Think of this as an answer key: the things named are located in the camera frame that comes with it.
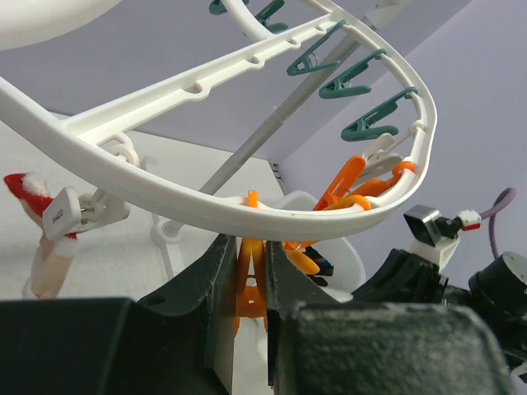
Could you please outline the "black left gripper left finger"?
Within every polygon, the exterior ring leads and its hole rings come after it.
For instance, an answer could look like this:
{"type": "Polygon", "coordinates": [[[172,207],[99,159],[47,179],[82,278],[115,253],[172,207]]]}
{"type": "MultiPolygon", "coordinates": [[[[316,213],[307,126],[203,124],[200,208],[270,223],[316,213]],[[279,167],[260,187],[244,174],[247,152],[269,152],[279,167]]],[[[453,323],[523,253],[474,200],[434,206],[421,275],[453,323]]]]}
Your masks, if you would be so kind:
{"type": "Polygon", "coordinates": [[[229,394],[236,239],[140,300],[5,301],[4,394],[229,394]]]}

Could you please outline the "black blue patterned sock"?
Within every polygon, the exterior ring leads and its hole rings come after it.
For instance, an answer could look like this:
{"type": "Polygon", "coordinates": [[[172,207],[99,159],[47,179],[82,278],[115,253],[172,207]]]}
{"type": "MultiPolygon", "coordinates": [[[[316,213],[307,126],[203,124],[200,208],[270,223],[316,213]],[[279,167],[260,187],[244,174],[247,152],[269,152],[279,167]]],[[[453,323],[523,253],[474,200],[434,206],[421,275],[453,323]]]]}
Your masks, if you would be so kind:
{"type": "Polygon", "coordinates": [[[308,277],[320,287],[327,287],[329,283],[326,278],[333,275],[334,266],[312,247],[305,249],[304,255],[310,258],[319,268],[319,272],[308,277]]]}

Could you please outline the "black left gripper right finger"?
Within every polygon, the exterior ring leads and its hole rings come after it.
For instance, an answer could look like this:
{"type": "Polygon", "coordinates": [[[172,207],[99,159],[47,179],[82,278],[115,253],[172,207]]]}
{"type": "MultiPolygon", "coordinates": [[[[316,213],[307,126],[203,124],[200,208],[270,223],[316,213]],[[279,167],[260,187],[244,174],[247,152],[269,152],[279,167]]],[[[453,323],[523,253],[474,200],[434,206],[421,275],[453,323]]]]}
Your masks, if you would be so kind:
{"type": "Polygon", "coordinates": [[[268,381],[276,394],[512,394],[491,328],[464,306],[340,303],[267,245],[268,381]]]}

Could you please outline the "orange clothespin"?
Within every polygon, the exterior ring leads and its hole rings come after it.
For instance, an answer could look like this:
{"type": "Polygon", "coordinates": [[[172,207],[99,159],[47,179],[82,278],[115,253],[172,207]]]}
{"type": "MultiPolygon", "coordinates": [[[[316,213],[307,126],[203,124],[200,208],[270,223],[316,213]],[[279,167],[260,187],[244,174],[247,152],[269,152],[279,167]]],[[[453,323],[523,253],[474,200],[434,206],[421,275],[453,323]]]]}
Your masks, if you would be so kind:
{"type": "Polygon", "coordinates": [[[242,318],[263,318],[267,328],[265,242],[243,238],[236,263],[236,326],[242,318]]]}

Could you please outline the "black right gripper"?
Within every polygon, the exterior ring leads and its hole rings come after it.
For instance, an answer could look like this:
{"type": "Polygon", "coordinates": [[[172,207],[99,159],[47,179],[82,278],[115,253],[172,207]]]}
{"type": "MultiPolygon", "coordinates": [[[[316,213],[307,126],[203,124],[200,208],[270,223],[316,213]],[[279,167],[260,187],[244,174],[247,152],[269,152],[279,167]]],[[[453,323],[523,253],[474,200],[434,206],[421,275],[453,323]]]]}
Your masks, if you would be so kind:
{"type": "Polygon", "coordinates": [[[439,267],[415,253],[392,249],[380,269],[352,292],[363,303],[440,303],[448,279],[439,267]]]}

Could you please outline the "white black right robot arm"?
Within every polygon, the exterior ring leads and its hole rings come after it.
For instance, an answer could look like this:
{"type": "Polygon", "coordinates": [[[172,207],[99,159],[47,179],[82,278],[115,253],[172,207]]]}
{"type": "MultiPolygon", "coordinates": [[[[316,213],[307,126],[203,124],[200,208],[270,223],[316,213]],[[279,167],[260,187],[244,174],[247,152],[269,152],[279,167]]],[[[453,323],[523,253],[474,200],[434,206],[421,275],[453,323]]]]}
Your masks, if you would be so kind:
{"type": "Polygon", "coordinates": [[[492,330],[513,374],[526,380],[526,259],[512,252],[495,258],[452,286],[436,264],[394,249],[372,278],[352,292],[359,302],[422,303],[471,308],[492,330]]]}

